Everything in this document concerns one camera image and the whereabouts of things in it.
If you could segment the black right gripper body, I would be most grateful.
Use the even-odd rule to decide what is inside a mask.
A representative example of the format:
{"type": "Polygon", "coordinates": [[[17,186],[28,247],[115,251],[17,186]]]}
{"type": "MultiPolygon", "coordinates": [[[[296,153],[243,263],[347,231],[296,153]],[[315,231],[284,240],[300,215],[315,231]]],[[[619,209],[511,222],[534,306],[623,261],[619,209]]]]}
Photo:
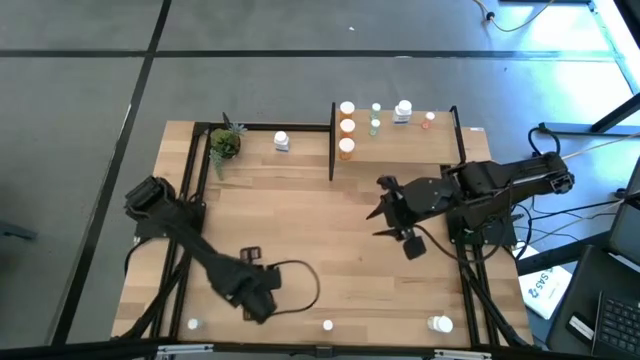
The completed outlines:
{"type": "Polygon", "coordinates": [[[416,236],[413,227],[418,221],[418,213],[409,206],[406,193],[416,195],[422,180],[423,178],[419,177],[405,185],[400,185],[394,176],[381,176],[377,179],[377,183],[381,188],[386,190],[386,193],[381,197],[394,197],[398,199],[394,210],[390,213],[383,214],[388,229],[396,228],[401,229],[403,232],[404,238],[395,240],[407,240],[408,238],[416,236]]]}

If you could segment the black stand base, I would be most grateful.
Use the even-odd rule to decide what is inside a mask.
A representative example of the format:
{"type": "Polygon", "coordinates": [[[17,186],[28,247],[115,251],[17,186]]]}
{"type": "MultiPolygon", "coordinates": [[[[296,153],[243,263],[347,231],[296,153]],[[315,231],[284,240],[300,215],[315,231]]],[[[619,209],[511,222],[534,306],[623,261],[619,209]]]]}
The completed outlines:
{"type": "Polygon", "coordinates": [[[638,111],[640,111],[640,93],[635,94],[593,124],[542,122],[539,127],[557,135],[624,137],[640,133],[640,125],[621,125],[622,121],[638,111]]]}

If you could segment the white plastic jar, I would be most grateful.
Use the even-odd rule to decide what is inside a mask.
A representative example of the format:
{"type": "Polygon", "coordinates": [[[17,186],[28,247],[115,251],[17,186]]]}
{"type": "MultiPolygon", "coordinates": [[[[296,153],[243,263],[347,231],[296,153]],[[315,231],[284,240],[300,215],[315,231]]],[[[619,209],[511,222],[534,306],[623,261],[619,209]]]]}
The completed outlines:
{"type": "Polygon", "coordinates": [[[445,315],[429,317],[427,326],[430,330],[440,333],[451,333],[454,328],[452,320],[445,315]]]}

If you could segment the wooden shelf with black frame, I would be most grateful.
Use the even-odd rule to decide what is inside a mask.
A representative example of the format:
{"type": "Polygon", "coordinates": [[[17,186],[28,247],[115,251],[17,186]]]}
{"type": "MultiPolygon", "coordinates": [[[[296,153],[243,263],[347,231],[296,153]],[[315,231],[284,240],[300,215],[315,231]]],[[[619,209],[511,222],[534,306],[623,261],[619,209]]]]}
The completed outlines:
{"type": "Polygon", "coordinates": [[[340,161],[359,163],[407,163],[456,165],[467,160],[463,131],[456,106],[447,112],[436,112],[426,128],[425,111],[415,111],[405,124],[393,122],[392,110],[378,112],[380,126],[372,135],[371,111],[356,109],[346,115],[340,108],[332,110],[329,137],[329,175],[334,175],[340,161]],[[351,120],[354,130],[348,136],[355,149],[347,154],[339,142],[345,137],[341,122],[351,120]]]}

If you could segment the grey laptop lid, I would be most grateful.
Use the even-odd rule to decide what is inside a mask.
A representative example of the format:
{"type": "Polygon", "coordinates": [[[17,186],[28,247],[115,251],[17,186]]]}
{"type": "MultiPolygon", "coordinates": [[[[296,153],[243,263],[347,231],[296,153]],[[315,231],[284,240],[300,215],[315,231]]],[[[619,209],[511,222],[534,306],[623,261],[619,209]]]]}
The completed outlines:
{"type": "Polygon", "coordinates": [[[616,192],[623,203],[610,229],[609,248],[640,268],[640,157],[629,183],[616,192]]]}

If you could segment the silver metal bracket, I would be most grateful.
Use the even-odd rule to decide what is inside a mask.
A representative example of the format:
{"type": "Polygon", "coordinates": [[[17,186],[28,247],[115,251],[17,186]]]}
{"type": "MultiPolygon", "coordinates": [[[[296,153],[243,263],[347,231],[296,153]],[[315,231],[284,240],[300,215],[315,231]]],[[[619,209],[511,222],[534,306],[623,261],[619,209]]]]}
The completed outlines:
{"type": "Polygon", "coordinates": [[[157,348],[154,360],[175,360],[177,355],[189,355],[213,352],[213,344],[173,344],[157,348]]]}
{"type": "Polygon", "coordinates": [[[452,349],[435,349],[433,358],[445,360],[493,360],[491,353],[452,349]]]}

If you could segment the black device white label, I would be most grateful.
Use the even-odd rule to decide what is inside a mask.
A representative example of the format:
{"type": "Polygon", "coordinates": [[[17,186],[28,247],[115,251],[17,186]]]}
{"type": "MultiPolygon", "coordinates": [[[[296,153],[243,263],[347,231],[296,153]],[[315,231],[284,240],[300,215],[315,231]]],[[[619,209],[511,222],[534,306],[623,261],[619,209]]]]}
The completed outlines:
{"type": "Polygon", "coordinates": [[[577,337],[585,341],[592,341],[594,338],[594,330],[584,322],[584,319],[578,313],[573,313],[567,324],[568,329],[575,332],[577,337]]]}

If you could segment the succulent plant in black pot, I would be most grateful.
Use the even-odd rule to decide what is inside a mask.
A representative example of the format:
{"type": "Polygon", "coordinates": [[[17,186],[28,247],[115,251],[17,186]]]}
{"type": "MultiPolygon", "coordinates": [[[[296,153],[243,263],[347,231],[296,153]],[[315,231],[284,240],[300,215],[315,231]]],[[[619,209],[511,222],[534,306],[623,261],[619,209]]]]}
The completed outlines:
{"type": "Polygon", "coordinates": [[[224,179],[224,164],[237,156],[241,149],[241,138],[247,132],[244,124],[232,122],[222,113],[223,126],[209,135],[209,159],[219,180],[224,179]]]}

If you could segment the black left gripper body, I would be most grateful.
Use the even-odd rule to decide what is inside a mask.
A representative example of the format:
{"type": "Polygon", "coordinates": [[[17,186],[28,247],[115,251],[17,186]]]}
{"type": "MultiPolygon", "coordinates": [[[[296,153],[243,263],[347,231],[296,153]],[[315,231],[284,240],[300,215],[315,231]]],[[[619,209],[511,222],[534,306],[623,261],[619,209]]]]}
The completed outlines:
{"type": "Polygon", "coordinates": [[[272,294],[281,287],[281,273],[275,266],[235,264],[223,278],[219,293],[233,307],[241,306],[250,319],[263,324],[275,314],[272,294]]]}

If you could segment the black laptop keyboard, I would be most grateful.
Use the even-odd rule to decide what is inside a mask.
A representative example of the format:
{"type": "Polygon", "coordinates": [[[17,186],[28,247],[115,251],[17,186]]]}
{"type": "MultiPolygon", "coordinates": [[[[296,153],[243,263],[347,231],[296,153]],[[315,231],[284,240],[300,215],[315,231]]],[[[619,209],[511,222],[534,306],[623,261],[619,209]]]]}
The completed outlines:
{"type": "Polygon", "coordinates": [[[600,293],[591,353],[613,360],[640,360],[640,299],[600,293]]]}

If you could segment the black aluminium rig frame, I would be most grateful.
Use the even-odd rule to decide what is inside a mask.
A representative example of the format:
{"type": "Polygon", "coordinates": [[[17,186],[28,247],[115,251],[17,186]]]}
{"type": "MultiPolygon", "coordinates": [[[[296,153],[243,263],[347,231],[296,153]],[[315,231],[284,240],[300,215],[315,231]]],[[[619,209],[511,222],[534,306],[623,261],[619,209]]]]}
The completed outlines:
{"type": "MultiPolygon", "coordinates": [[[[462,127],[467,159],[489,158],[486,132],[462,127]]],[[[197,185],[207,202],[203,234],[219,250],[259,246],[265,262],[289,257],[315,267],[320,300],[308,311],[258,325],[243,319],[209,287],[193,266],[183,297],[172,297],[184,318],[204,321],[196,331],[180,326],[164,336],[0,351],[0,360],[119,360],[155,356],[173,344],[213,344],[219,352],[257,352],[330,358],[346,355],[429,357],[435,349],[470,350],[464,291],[457,264],[437,250],[409,261],[389,241],[371,235],[383,225],[365,210],[377,200],[381,168],[401,180],[435,176],[447,165],[340,161],[329,175],[327,124],[289,124],[289,152],[274,148],[276,126],[251,124],[224,183],[206,171],[197,185]],[[445,315],[451,333],[430,330],[445,315]],[[332,331],[322,327],[334,324],[332,331]]]]}

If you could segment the black desk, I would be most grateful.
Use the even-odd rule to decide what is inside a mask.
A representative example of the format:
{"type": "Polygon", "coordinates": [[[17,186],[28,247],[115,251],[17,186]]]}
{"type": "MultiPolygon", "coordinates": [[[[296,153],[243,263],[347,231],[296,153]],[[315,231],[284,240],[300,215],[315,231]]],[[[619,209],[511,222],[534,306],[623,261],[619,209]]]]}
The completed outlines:
{"type": "Polygon", "coordinates": [[[572,318],[596,330],[600,294],[640,300],[640,272],[608,253],[588,246],[581,254],[570,284],[557,308],[546,345],[551,351],[589,356],[593,341],[570,324],[572,318]]]}

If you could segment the white printed box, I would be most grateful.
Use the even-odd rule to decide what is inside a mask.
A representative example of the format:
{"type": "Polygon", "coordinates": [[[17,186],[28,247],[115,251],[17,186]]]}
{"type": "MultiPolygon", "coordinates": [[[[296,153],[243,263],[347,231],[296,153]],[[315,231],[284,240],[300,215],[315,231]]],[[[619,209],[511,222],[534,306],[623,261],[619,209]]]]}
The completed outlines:
{"type": "Polygon", "coordinates": [[[561,266],[518,277],[525,306],[549,320],[571,282],[572,274],[561,266]]]}

